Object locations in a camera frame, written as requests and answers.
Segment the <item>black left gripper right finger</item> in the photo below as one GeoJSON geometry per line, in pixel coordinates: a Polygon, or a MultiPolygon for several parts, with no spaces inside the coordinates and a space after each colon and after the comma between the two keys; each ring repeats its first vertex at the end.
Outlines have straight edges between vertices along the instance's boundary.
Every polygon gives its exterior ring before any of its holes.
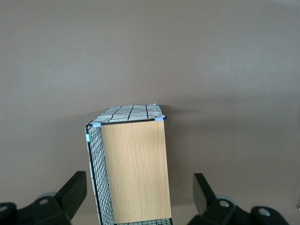
{"type": "Polygon", "coordinates": [[[216,200],[215,193],[202,173],[194,173],[193,200],[199,215],[203,215],[209,205],[216,200]]]}

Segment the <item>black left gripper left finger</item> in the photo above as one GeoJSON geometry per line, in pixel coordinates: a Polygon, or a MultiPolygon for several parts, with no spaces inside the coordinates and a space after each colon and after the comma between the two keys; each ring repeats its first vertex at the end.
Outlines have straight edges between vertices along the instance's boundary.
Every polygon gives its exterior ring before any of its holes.
{"type": "Polygon", "coordinates": [[[86,172],[77,171],[57,192],[55,199],[71,221],[87,196],[86,172]]]}

